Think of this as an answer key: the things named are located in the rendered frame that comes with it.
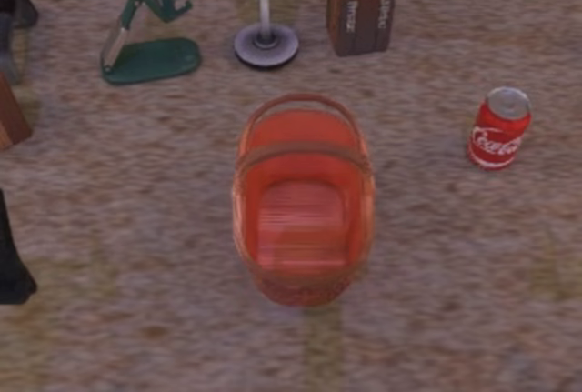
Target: round silver base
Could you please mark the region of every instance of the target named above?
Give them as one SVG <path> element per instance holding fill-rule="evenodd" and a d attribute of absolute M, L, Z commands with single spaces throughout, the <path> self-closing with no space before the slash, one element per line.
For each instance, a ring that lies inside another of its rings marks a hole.
<path fill-rule="evenodd" d="M 299 40 L 292 28 L 272 24 L 273 39 L 268 44 L 260 41 L 260 24 L 246 26 L 235 37 L 235 53 L 246 65 L 271 69 L 286 65 L 299 50 Z"/>

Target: stone tabletop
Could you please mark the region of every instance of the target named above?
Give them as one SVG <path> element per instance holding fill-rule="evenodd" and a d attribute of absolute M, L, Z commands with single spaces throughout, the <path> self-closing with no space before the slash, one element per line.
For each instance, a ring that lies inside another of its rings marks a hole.
<path fill-rule="evenodd" d="M 352 58 L 324 0 L 273 0 L 302 50 L 270 74 L 231 51 L 256 0 L 195 0 L 135 38 L 190 36 L 200 70 L 122 88 L 97 64 L 123 0 L 35 3 L 15 88 L 35 134 L 0 186 L 40 290 L 0 307 L 2 392 L 580 390 L 582 0 L 399 0 L 390 50 Z M 464 145 L 500 85 L 534 122 L 484 173 Z M 238 135 L 298 91 L 354 111 L 377 183 L 366 274 L 308 311 L 257 293 L 231 236 Z"/>

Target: green desk lamp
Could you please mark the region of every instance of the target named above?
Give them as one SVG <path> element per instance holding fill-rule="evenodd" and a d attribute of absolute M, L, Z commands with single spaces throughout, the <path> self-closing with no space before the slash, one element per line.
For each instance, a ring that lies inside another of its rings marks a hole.
<path fill-rule="evenodd" d="M 126 45 L 131 22 L 143 2 L 165 23 L 192 8 L 189 1 L 176 8 L 176 0 L 127 0 L 101 51 L 101 73 L 112 85 L 131 85 L 188 74 L 202 61 L 198 45 L 183 37 Z"/>

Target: wine glass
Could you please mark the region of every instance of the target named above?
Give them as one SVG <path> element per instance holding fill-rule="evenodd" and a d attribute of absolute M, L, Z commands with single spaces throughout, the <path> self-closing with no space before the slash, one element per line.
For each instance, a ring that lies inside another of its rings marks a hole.
<path fill-rule="evenodd" d="M 246 26 L 235 37 L 236 56 L 252 67 L 280 67 L 295 58 L 297 35 L 289 26 L 271 24 L 269 0 L 259 0 L 259 5 L 260 22 Z"/>

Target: red coca-cola can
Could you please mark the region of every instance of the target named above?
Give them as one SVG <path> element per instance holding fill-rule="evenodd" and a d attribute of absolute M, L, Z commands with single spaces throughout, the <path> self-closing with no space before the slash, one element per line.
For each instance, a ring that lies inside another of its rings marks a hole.
<path fill-rule="evenodd" d="M 521 90 L 513 87 L 492 90 L 479 108 L 471 130 L 469 158 L 487 170 L 508 166 L 516 158 L 531 117 L 531 103 Z"/>

